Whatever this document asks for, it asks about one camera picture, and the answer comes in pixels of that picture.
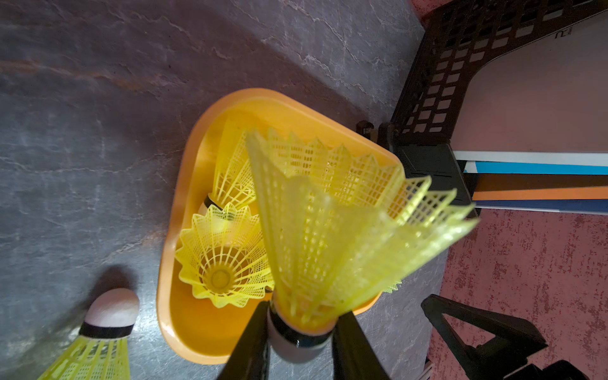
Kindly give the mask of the yellow plastic storage box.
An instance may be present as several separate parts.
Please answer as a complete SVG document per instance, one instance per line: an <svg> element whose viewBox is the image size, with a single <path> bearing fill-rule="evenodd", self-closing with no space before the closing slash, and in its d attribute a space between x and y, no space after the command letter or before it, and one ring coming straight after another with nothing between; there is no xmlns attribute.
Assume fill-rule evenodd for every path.
<svg viewBox="0 0 608 380"><path fill-rule="evenodd" d="M305 141L321 139L329 147L344 145L356 157L373 154L380 166L400 165L389 150L273 90L239 90L204 109L181 160L157 291L158 323L166 342L179 356L202 365L228 361L258 304L254 299L242 308L217 308L208 299L196 299L191 286L180 280L181 266L175 259L180 232L190 227L193 214L211 191L227 117L243 117L261 131L272 127L283 136L294 133Z"/></svg>

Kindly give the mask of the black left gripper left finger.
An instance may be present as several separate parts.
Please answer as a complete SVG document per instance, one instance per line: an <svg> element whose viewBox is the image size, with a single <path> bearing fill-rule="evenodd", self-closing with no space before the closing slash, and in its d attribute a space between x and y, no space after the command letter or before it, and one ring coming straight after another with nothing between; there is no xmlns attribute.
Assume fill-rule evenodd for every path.
<svg viewBox="0 0 608 380"><path fill-rule="evenodd" d="M260 302L235 346L218 380L269 378L269 301Z"/></svg>

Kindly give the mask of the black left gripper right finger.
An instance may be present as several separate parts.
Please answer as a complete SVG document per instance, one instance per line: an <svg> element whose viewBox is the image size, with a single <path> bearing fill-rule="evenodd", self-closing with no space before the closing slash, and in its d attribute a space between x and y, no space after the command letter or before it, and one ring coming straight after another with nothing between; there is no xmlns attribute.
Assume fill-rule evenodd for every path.
<svg viewBox="0 0 608 380"><path fill-rule="evenodd" d="M332 361L334 379L390 379L353 312L338 318L332 336Z"/></svg>

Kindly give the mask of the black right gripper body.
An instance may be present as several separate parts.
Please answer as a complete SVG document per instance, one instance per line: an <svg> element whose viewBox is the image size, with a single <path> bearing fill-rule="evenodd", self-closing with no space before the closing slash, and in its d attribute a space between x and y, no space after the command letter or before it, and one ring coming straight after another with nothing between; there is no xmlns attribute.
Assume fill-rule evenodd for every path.
<svg viewBox="0 0 608 380"><path fill-rule="evenodd" d="M559 360L548 367L529 364L504 378L504 380L589 380L590 378L566 360Z"/></svg>

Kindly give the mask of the yellow shuttlecock six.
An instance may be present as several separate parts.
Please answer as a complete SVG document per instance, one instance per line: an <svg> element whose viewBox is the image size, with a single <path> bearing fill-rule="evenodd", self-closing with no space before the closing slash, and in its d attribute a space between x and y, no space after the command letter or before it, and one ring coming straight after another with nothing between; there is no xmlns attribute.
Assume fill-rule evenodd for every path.
<svg viewBox="0 0 608 380"><path fill-rule="evenodd" d="M128 337L139 315L134 291L116 288L90 306L69 348L41 379L129 379Z"/></svg>

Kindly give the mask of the yellow shuttlecock eight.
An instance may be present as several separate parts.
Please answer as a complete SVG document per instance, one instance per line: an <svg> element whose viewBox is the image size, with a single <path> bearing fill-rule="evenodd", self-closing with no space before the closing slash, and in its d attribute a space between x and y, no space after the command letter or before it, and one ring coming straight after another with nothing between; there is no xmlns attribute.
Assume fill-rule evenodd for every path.
<svg viewBox="0 0 608 380"><path fill-rule="evenodd" d="M195 299L207 299L218 309L243 308L274 290L261 220L250 207L212 205L193 214L179 239L178 278L192 287Z"/></svg>

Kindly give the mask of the yellow shuttlecock four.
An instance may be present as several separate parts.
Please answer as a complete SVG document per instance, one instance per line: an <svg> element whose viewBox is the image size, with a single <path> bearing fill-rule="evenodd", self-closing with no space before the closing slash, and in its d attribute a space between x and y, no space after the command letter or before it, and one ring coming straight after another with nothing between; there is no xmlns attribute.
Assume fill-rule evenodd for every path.
<svg viewBox="0 0 608 380"><path fill-rule="evenodd" d="M245 136L275 290L272 347L303 364L341 316L393 288L478 225L455 190L346 147L274 130Z"/></svg>

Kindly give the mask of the yellow shuttlecock two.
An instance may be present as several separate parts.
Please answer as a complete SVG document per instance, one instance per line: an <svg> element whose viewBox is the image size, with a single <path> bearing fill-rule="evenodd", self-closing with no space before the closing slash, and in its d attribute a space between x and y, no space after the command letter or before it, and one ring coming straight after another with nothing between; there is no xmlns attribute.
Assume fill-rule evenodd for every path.
<svg viewBox="0 0 608 380"><path fill-rule="evenodd" d="M199 207L204 215L210 206L224 209L231 204L237 209L256 199L250 158L246 147L247 129L228 119L219 143L212 192Z"/></svg>

